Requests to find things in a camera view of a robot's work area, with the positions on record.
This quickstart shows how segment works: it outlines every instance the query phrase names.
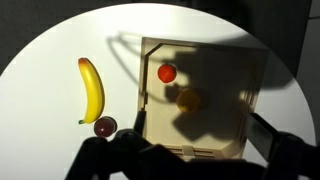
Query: table surface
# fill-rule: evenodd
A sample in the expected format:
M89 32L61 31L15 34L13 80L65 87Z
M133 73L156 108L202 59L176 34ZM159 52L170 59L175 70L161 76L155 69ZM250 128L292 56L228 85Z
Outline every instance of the table surface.
M119 5L64 21L28 44L0 77L1 179L63 179L81 143L94 136L92 124L77 124L86 110L79 57L91 59L104 82L102 115L114 117L119 129L131 128L144 36L267 49L225 20L178 6ZM278 130L315 144L304 95L273 53L255 112ZM266 164L250 142L244 158Z

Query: dark background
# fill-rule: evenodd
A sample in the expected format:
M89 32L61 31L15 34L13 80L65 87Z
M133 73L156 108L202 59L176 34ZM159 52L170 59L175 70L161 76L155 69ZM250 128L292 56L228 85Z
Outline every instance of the dark background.
M0 73L35 37L70 17L145 2L189 7L226 19L260 39L297 74L311 0L0 0Z

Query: red fruit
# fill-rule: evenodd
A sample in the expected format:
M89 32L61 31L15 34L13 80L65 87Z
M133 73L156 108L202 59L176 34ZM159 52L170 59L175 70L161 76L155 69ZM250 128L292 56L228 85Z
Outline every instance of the red fruit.
M158 69L158 77L163 83L172 82L176 76L176 68L170 64L163 64Z
M108 116L101 117L94 124L94 133L100 137L109 137L117 130L117 122Z

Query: dark red fruit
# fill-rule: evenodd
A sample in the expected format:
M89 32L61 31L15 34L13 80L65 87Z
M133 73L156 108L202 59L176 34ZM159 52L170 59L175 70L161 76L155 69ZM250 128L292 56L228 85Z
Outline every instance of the dark red fruit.
M176 76L176 68L170 64L163 64L158 69L158 77L164 83L172 82Z
M99 118L94 124L94 133L99 137L109 137L117 130L117 122L109 116Z

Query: orange fruit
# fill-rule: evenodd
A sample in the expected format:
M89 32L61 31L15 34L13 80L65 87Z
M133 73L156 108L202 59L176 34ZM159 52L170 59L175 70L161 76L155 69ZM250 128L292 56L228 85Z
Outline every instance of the orange fruit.
M195 112L200 105L200 96L192 89L182 90L176 100L176 104L182 112Z

